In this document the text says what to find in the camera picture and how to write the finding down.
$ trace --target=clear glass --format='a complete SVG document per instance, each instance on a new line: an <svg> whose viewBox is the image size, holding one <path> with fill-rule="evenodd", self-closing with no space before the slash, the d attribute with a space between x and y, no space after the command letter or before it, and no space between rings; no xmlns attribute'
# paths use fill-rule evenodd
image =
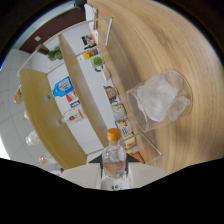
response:
<svg viewBox="0 0 224 224"><path fill-rule="evenodd" d="M185 78L167 70L126 92L131 115L143 132L186 117L192 108L192 93Z"/></svg>
<svg viewBox="0 0 224 224"><path fill-rule="evenodd" d="M60 126L62 123L74 124L83 119L87 118L81 105L78 105L74 108L66 111L61 120L56 122L57 126Z"/></svg>
<svg viewBox="0 0 224 224"><path fill-rule="evenodd" d="M150 132L144 135L142 132L134 133L134 135L130 136L129 138L122 139L120 141L121 145L124 145L125 141L135 138L136 145L132 147L132 152L139 152L142 156L145 164L149 165L152 164L154 161L159 159L162 156L162 153L159 149L149 140Z"/></svg>
<svg viewBox="0 0 224 224"><path fill-rule="evenodd" d="M37 135L36 131L33 130L27 137L26 143L29 146L38 145L41 143L39 136Z"/></svg>
<svg viewBox="0 0 224 224"><path fill-rule="evenodd" d="M42 164L56 164L56 160L51 156L50 153L45 153L39 156L39 162Z"/></svg>
<svg viewBox="0 0 224 224"><path fill-rule="evenodd" d="M123 178L126 171L127 154L120 141L109 141L102 152L103 169L106 177Z"/></svg>

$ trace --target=colorful packaging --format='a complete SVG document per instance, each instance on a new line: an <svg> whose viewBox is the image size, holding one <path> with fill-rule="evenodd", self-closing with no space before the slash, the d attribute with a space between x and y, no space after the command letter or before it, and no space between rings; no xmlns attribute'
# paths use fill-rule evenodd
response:
<svg viewBox="0 0 224 224"><path fill-rule="evenodd" d="M118 120L114 122L117 128L121 130L121 136L122 138L128 134L131 134L133 132L132 126L130 121L126 118L123 120Z"/></svg>
<svg viewBox="0 0 224 224"><path fill-rule="evenodd" d="M103 86L103 88L106 93L106 97L109 100L109 103L112 104L117 99L118 96L116 88L112 86Z"/></svg>
<svg viewBox="0 0 224 224"><path fill-rule="evenodd" d="M131 133L129 135L126 135L126 136L123 137L123 139L130 138L133 135L134 135L133 133ZM127 141L124 142L124 148L125 148L125 150L130 149L130 148L133 148L135 146L136 146L136 138L135 137L130 138Z"/></svg>
<svg viewBox="0 0 224 224"><path fill-rule="evenodd" d="M23 101L23 94L22 94L22 89L21 85L19 86L18 90L16 90L15 95L14 95L14 103L20 104Z"/></svg>
<svg viewBox="0 0 224 224"><path fill-rule="evenodd" d="M76 94L76 92L75 92L75 90L73 90L70 93L66 94L66 98L67 98L68 102L72 102L74 100L77 101L79 99L77 94Z"/></svg>
<svg viewBox="0 0 224 224"><path fill-rule="evenodd" d="M77 100L77 101L75 101L75 102L71 103L71 104L70 104L70 107L71 107L71 108L73 108L73 107L78 106L79 104L80 104L80 101L79 101L79 100Z"/></svg>
<svg viewBox="0 0 224 224"><path fill-rule="evenodd" d="M72 85L70 77L68 76L62 79L60 82L57 82L52 92L55 97L56 96L62 97L73 90L74 90L74 87Z"/></svg>

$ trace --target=wooden tabletop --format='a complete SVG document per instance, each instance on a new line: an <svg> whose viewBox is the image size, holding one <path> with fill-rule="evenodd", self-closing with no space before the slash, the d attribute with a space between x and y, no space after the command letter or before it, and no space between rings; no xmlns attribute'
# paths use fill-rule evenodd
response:
<svg viewBox="0 0 224 224"><path fill-rule="evenodd" d="M64 169L85 165L87 155L67 124L56 125L62 119L56 101L45 101L51 92L47 74L23 68L20 82L29 120L48 152Z"/></svg>
<svg viewBox="0 0 224 224"><path fill-rule="evenodd" d="M224 71L206 38L180 14L150 0L88 0L88 4L97 6L98 17L113 17L108 46L100 53L135 131L126 101L128 89L170 69L181 73L191 87L191 113L146 133L162 152L151 165L170 174L222 158ZM147 148L141 155L150 160Z"/></svg>

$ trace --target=plastic bottle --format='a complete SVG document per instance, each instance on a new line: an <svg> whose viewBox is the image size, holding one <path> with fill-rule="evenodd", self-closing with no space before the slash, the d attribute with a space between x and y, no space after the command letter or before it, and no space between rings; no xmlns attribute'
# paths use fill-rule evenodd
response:
<svg viewBox="0 0 224 224"><path fill-rule="evenodd" d="M52 173L52 174L57 175L57 176L60 177L63 172L64 172L64 169L63 168L59 168L59 169L56 169L56 170L51 170L50 173Z"/></svg>
<svg viewBox="0 0 224 224"><path fill-rule="evenodd" d="M39 136L37 135L36 131L33 130L30 134L26 137L26 143L29 146L38 145L41 143Z"/></svg>
<svg viewBox="0 0 224 224"><path fill-rule="evenodd" d="M56 164L57 161L51 156L50 153L45 153L39 156L39 162L42 164Z"/></svg>
<svg viewBox="0 0 224 224"><path fill-rule="evenodd" d="M74 124L87 118L81 105L69 109L63 115L61 120L56 121L57 126L61 126L62 122L67 124Z"/></svg>
<svg viewBox="0 0 224 224"><path fill-rule="evenodd" d="M125 175L127 154L120 145L121 130L111 128L107 131L109 145L102 152L105 176L119 179Z"/></svg>
<svg viewBox="0 0 224 224"><path fill-rule="evenodd" d="M73 90L74 90L74 87L72 85L70 77L68 76L55 84L54 89L52 90L52 93L50 95L45 96L45 100L46 101L50 100L51 96L62 97Z"/></svg>

